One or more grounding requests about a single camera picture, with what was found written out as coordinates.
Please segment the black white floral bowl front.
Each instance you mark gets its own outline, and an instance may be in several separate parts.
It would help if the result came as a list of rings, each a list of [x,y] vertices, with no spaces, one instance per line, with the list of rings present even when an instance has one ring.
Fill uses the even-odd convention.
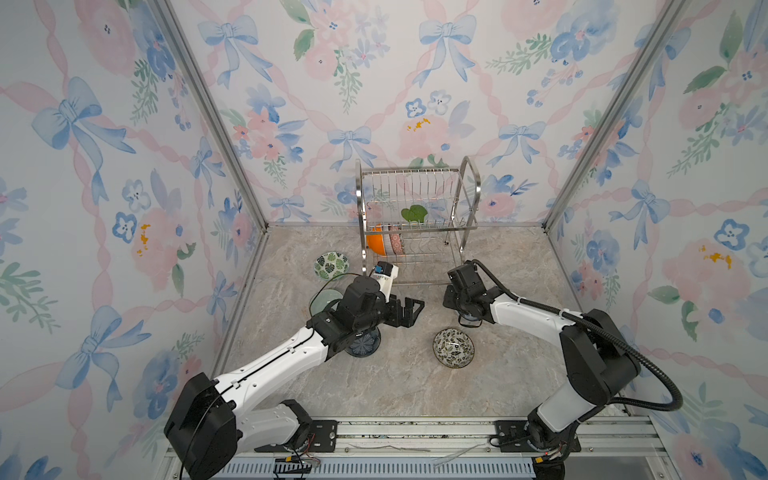
[[[465,368],[475,356],[472,339],[456,328],[440,330],[434,336],[432,350],[438,362],[450,369]]]

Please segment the black white floral bowl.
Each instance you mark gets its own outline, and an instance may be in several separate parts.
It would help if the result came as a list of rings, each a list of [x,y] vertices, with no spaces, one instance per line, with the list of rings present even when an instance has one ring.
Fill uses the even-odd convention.
[[[465,368],[475,356],[472,339],[456,328],[440,330],[434,336],[432,350],[438,362],[450,369]]]
[[[393,249],[395,250],[396,256],[403,256],[406,254],[404,243],[402,240],[402,237],[398,233],[391,233],[392,236],[392,243],[393,243]]]

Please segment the white bowl orange outside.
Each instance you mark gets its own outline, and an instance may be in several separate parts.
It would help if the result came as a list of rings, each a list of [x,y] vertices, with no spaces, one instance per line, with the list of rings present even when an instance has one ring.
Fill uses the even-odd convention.
[[[386,256],[385,235],[383,226],[377,225],[371,228],[369,235],[366,236],[366,245],[376,255]]]

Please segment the stainless steel dish rack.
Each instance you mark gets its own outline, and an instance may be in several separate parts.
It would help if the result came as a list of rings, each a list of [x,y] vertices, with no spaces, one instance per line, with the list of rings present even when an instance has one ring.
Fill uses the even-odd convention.
[[[355,177],[362,273],[380,262],[399,268],[395,283],[449,283],[478,227],[480,173],[469,157],[448,165],[430,156],[407,167],[365,168]]]

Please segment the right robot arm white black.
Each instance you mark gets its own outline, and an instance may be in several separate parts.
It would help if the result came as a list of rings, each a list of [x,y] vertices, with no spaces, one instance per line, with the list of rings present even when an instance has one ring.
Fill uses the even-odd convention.
[[[478,264],[467,261],[448,272],[443,305],[470,325],[509,326],[560,348],[564,383],[527,417],[523,439],[538,451],[572,442],[578,425],[602,411],[641,372],[640,362],[610,316],[586,314],[520,297],[498,282],[488,288]]]

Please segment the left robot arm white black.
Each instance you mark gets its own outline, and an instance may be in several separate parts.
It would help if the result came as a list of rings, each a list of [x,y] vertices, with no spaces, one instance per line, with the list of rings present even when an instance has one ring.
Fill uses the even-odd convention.
[[[349,350],[380,325],[410,328],[422,300],[392,294],[386,275],[358,276],[343,296],[313,315],[288,340],[249,364],[211,379],[199,373],[183,386],[164,427],[180,472],[210,479],[237,454],[266,446],[295,452],[308,441],[312,419],[295,400],[260,403],[298,375]]]

